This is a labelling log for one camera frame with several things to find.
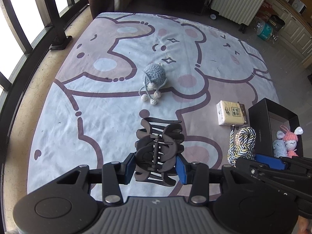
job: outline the black box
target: black box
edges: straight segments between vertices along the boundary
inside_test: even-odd
[[[272,141],[276,140],[279,126],[290,128],[291,132],[300,126],[298,116],[285,107],[264,98],[249,108],[249,124],[256,132],[255,153],[273,156]],[[303,157],[302,139],[298,135],[296,154]]]

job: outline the bed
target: bed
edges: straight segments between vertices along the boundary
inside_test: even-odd
[[[142,70],[161,63],[167,84],[156,105],[142,102]],[[166,15],[102,13],[78,39],[46,98],[34,134],[28,168],[30,193],[72,168],[101,168],[135,152],[144,117],[182,121],[189,162],[220,168],[227,163],[230,127],[219,126],[220,100],[248,109],[262,98],[278,103],[259,52],[225,32]],[[127,196],[188,196],[190,185],[136,182]],[[210,199],[219,196],[210,187]],[[91,195],[102,200],[101,186]]]

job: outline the cardboard box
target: cardboard box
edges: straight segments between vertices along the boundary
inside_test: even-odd
[[[273,156],[272,142],[276,132],[284,125],[292,132],[300,126],[298,116],[285,107],[264,98],[249,108],[249,124],[256,132],[255,153]],[[298,156],[303,157],[302,139],[298,135]]]
[[[268,22],[272,15],[277,15],[277,13],[272,8],[271,4],[269,4],[267,1],[264,1],[255,16],[261,18],[264,22]]]
[[[245,126],[247,125],[247,113],[244,104],[221,100],[217,105],[219,125]]]

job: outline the screw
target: screw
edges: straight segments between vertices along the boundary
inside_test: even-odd
[[[116,203],[120,201],[120,197],[118,195],[108,195],[105,197],[105,201],[107,203]]]
[[[191,202],[193,203],[204,203],[206,201],[206,197],[202,196],[202,195],[195,195],[191,198]]]
[[[152,168],[154,168],[155,170],[156,170],[156,165],[158,164],[158,152],[159,152],[158,139],[159,139],[159,136],[157,136],[157,138],[155,138],[154,140],[154,154],[153,154]]]

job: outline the plastic bottle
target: plastic bottle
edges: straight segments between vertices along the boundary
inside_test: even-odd
[[[278,33],[272,26],[265,23],[262,19],[255,17],[254,28],[256,30],[257,36],[265,41],[272,41],[275,43],[278,40]]]

